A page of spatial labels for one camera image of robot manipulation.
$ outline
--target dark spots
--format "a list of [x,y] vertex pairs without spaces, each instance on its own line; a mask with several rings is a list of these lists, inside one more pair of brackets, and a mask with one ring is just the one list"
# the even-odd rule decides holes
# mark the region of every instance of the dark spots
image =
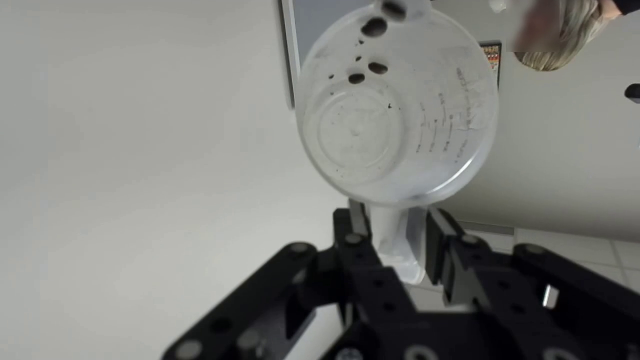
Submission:
[[364,82],[364,73],[351,73],[351,76],[349,76],[349,82],[351,82],[351,83],[360,83],[360,82]]
[[386,65],[386,64],[380,64],[380,62],[370,62],[370,64],[368,64],[368,69],[372,69],[374,73],[386,73],[386,71],[388,71],[388,65]]
[[386,32],[386,19],[372,18],[360,28],[360,32],[366,33],[368,37],[378,37]]
[[399,0],[383,1],[383,11],[397,22],[406,18],[406,8]]

